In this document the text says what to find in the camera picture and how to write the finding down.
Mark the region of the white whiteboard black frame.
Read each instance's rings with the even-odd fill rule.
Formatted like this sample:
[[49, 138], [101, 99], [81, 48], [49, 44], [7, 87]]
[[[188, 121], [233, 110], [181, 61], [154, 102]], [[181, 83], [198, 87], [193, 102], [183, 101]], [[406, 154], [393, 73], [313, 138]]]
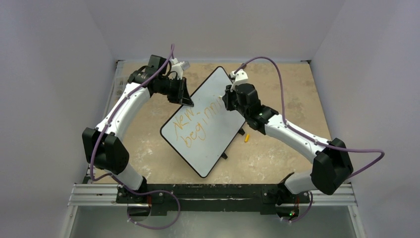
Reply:
[[192, 107], [181, 106], [160, 128], [161, 137], [198, 174], [206, 178], [245, 123], [228, 111], [221, 96], [231, 81], [216, 67], [192, 93]]

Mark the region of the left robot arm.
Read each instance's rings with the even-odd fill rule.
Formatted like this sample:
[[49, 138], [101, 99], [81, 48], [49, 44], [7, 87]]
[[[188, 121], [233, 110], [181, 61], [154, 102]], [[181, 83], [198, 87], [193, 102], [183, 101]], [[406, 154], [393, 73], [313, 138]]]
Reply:
[[151, 55], [147, 65], [130, 74], [125, 89], [105, 118], [94, 128], [82, 133], [84, 151], [92, 181], [94, 169], [105, 171], [128, 191], [136, 203], [146, 200], [150, 192], [147, 180], [129, 163], [129, 152], [123, 145], [125, 133], [141, 107], [154, 94], [167, 97], [170, 103], [192, 107], [184, 71], [190, 67], [187, 61], [174, 56], [168, 59]]

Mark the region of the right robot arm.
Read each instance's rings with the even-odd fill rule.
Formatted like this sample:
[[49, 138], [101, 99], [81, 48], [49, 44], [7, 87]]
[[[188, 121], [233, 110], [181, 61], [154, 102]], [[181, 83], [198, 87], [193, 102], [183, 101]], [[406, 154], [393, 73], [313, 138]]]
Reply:
[[332, 195], [353, 173], [345, 143], [335, 138], [331, 141], [310, 134], [283, 120], [282, 115], [261, 103], [252, 84], [227, 85], [222, 101], [228, 111], [237, 111], [248, 126], [264, 135], [278, 139], [303, 155], [312, 168], [304, 173], [291, 173], [279, 183], [278, 195], [285, 202], [298, 193], [319, 190]]

